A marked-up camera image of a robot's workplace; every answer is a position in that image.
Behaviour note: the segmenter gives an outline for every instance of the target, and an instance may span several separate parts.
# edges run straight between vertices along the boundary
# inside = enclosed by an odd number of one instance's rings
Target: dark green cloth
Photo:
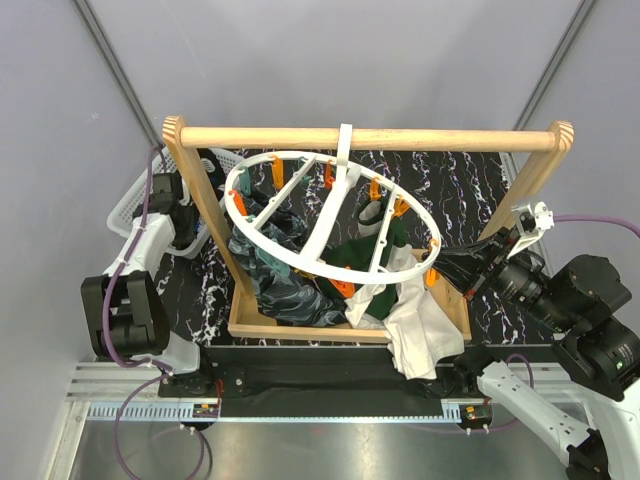
[[[361,206],[358,210],[358,216],[362,210],[368,205],[368,202]],[[380,222],[384,217],[386,202],[383,202],[380,212],[369,220],[360,220],[359,223],[363,225],[373,225]],[[387,231],[387,245],[382,250],[380,257],[380,265],[387,266],[389,262],[389,256],[391,255],[391,249],[395,246],[402,248],[407,244],[407,232],[402,223],[402,219],[394,218],[389,223],[389,230]],[[352,270],[368,270],[371,264],[371,258],[373,257],[373,251],[375,249],[376,241],[378,240],[378,234],[368,235],[362,238],[354,238],[347,240],[338,247],[326,247],[322,252],[320,258],[327,262],[329,265],[335,267],[344,268],[349,266]],[[331,282],[323,277],[316,278],[320,291],[324,293],[330,299],[344,300],[342,294],[331,284]],[[359,290],[362,285],[356,285],[356,290]],[[387,285],[384,291],[373,297],[373,300],[369,304],[366,313],[378,320],[384,320],[389,316],[391,308],[398,301],[398,295],[396,292],[396,286],[391,284]]]

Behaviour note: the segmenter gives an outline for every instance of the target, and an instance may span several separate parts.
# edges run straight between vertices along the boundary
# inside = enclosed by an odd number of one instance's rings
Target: white cloth
[[[393,247],[387,270],[406,270],[416,263],[410,245]],[[365,311],[373,296],[384,288],[385,285],[363,285],[352,298],[345,300],[346,317],[353,328],[382,328],[380,322]],[[383,322],[385,335],[391,340],[389,350],[394,356],[394,366],[408,379],[433,380],[438,360],[464,352],[462,334],[425,289],[422,275],[396,288],[398,301]]]

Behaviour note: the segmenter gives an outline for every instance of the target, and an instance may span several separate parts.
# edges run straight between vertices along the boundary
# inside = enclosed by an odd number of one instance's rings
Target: teal clothespin
[[[306,160],[305,157],[298,157],[298,169],[302,168],[305,160]],[[311,177],[309,175],[305,175],[304,177],[302,177],[302,180],[300,180],[300,185],[302,185],[302,187],[304,188],[307,188],[310,182],[311,182]]]
[[[240,191],[245,197],[251,195],[251,177],[248,168],[245,168],[244,172],[240,174]]]
[[[291,269],[289,265],[284,263],[282,260],[278,260],[276,257],[271,255],[270,253],[265,252],[261,248],[256,247],[256,256],[262,260],[264,263],[269,265],[271,269],[282,278],[288,278]]]

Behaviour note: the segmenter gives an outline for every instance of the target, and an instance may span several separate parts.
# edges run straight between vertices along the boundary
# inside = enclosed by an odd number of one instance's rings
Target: camouflage fabric
[[[268,201],[259,192],[244,198],[247,213],[254,216]],[[307,239],[307,222],[279,207],[261,231],[283,247],[299,251]],[[279,325],[327,327],[347,322],[342,300],[326,298],[313,280],[295,273],[293,268],[270,265],[273,260],[268,255],[260,255],[257,247],[235,226],[229,239],[229,250],[251,277],[258,309],[263,315],[275,318]],[[282,272],[287,270],[288,275],[283,276]]]

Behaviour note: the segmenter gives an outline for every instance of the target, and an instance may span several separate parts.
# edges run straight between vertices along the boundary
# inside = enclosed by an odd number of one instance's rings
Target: wooden base
[[[471,340],[467,302],[456,299],[458,293],[444,278],[429,288],[433,298],[462,333],[465,342]],[[346,323],[335,327],[281,327],[270,317],[258,312],[254,295],[242,293],[236,285],[231,302],[229,333],[234,337],[269,338],[280,340],[316,340],[329,342],[389,343],[381,330],[356,330]]]

